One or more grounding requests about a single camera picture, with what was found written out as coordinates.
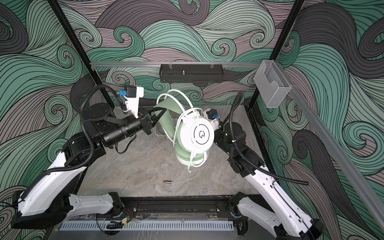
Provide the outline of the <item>green over-ear headphones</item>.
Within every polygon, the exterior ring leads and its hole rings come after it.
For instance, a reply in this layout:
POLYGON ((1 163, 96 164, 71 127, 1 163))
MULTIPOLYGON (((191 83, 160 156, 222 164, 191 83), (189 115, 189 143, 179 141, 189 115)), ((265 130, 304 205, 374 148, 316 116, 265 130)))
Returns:
POLYGON ((214 143, 214 129, 201 108, 194 107, 181 91, 171 89, 160 94, 156 107, 167 111, 159 120, 166 137, 173 143, 180 163, 190 168, 201 167, 214 143))

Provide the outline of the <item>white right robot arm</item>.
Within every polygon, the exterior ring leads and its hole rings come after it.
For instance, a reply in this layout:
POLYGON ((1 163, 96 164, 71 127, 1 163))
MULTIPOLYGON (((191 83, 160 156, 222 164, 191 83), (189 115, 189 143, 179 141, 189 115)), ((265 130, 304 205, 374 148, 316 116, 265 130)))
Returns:
POLYGON ((242 126, 233 125, 238 148, 231 139, 229 124, 215 130, 214 142, 228 154, 234 172, 255 187, 269 206, 265 208, 238 192, 229 200, 233 217, 253 220, 277 240, 318 240, 324 232, 324 223, 310 217, 290 198, 260 156, 246 145, 247 135, 242 126))

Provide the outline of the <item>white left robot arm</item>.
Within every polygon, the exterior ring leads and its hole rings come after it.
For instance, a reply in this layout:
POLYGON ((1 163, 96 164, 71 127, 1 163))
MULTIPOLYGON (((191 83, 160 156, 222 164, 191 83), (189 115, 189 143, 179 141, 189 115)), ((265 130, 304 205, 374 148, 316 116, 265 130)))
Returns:
POLYGON ((80 111, 84 132, 66 142, 52 165, 25 191, 13 194, 17 211, 13 229, 48 229, 71 217, 100 214, 118 217, 124 210, 120 196, 110 192, 101 196, 81 197, 65 191, 76 177, 98 158, 127 138, 135 140, 139 131, 147 135, 158 123, 165 108, 139 107, 137 116, 117 119, 112 108, 98 103, 80 111))

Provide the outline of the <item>black perforated metal tray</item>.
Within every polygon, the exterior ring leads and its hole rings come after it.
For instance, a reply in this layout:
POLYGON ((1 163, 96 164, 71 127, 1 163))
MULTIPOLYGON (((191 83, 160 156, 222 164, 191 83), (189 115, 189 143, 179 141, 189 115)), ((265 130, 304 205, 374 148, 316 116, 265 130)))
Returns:
POLYGON ((163 83, 220 83, 224 79, 222 65, 161 65, 160 80, 163 83))

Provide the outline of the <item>clear plastic wall holder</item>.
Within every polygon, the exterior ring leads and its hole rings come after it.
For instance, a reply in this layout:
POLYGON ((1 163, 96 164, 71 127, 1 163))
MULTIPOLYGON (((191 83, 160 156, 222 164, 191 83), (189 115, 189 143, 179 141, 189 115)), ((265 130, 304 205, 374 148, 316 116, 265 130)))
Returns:
POLYGON ((273 60, 262 61, 254 82, 267 108, 278 108, 292 89, 283 66, 273 60))

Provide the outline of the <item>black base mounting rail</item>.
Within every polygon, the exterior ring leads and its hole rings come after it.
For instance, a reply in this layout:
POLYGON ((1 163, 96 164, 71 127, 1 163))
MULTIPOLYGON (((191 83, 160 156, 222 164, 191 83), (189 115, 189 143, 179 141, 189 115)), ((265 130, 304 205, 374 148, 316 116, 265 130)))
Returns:
POLYGON ((97 199, 95 210, 104 218, 142 218, 151 214, 205 214, 209 217, 234 218, 240 216, 235 204, 247 195, 239 192, 233 196, 194 196, 194 197, 112 197, 112 208, 102 210, 97 199))

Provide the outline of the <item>black corner frame post right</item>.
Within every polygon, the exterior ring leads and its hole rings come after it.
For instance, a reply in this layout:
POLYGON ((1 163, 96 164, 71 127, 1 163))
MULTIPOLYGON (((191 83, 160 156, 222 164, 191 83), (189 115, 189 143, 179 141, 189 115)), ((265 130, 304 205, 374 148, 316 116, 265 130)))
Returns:
POLYGON ((262 61, 254 77, 257 89, 249 103, 250 110, 256 108, 258 97, 262 97, 267 108, 277 108, 288 95, 292 86, 284 68, 278 63, 278 56, 295 24, 304 1, 294 1, 293 7, 283 25, 282 33, 268 60, 262 61))

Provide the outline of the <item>black corner frame post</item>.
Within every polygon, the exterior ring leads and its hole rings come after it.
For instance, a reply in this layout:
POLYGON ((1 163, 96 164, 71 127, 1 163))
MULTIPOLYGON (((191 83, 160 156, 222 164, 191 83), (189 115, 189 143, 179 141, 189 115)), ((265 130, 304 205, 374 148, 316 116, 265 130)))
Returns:
POLYGON ((293 7, 283 25, 282 33, 268 60, 262 61, 254 77, 257 89, 249 103, 250 110, 256 108, 258 97, 262 97, 267 108, 277 108, 288 95, 292 86, 284 68, 278 63, 278 56, 295 24, 304 1, 294 1, 293 7))
POLYGON ((53 10, 57 20, 61 24, 62 28, 64 29, 65 33, 67 34, 70 42, 74 46, 74 49, 76 50, 78 56, 83 62, 83 65, 86 69, 86 76, 81 78, 73 87, 71 90, 71 103, 72 106, 75 107, 75 109, 78 111, 80 109, 80 105, 82 101, 84 100, 83 95, 87 94, 93 87, 97 85, 102 85, 102 80, 99 76, 99 74, 92 69, 91 62, 89 57, 87 56, 84 48, 82 47, 78 37, 76 36, 73 28, 71 27, 67 17, 65 16, 62 8, 60 7, 58 1, 48 1, 48 4, 50 5, 51 9, 53 10))

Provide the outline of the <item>black corner frame post left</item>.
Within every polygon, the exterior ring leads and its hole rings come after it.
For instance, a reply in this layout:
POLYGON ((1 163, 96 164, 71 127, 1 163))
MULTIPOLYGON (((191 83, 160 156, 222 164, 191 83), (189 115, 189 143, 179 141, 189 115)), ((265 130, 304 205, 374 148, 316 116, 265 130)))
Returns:
POLYGON ((81 78, 73 87, 71 90, 71 103, 72 106, 75 107, 75 109, 78 111, 80 109, 80 105, 82 101, 84 100, 83 95, 87 94, 93 87, 97 85, 102 85, 102 80, 99 76, 99 74, 92 69, 91 62, 89 57, 87 56, 84 48, 82 47, 78 37, 76 36, 73 28, 71 27, 67 17, 65 16, 62 8, 60 7, 58 1, 48 1, 48 4, 50 5, 51 9, 53 10, 57 20, 61 24, 62 28, 64 29, 65 33, 67 34, 70 42, 74 46, 74 49, 76 50, 78 56, 83 62, 83 65, 86 69, 86 76, 81 78))

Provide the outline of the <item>aluminium rail right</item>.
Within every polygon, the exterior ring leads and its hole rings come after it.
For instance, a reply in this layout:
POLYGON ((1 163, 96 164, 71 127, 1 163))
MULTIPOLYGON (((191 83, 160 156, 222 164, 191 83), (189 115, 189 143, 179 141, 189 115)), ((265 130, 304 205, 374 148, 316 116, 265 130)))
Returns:
POLYGON ((291 87, 290 93, 295 99, 296 103, 306 116, 309 123, 314 127, 325 145, 328 153, 333 160, 338 164, 340 169, 347 177, 349 183, 355 189, 357 195, 360 197, 371 216, 376 221, 381 230, 384 229, 384 203, 379 198, 378 194, 374 191, 372 186, 367 182, 367 179, 362 175, 359 169, 355 166, 354 162, 348 156, 347 152, 340 145, 339 141, 334 137, 329 128, 325 125, 319 117, 319 111, 314 108, 316 104, 309 104, 306 96, 301 93, 298 84, 293 81, 283 66, 279 63, 276 64, 279 72, 284 76, 284 79, 291 87))

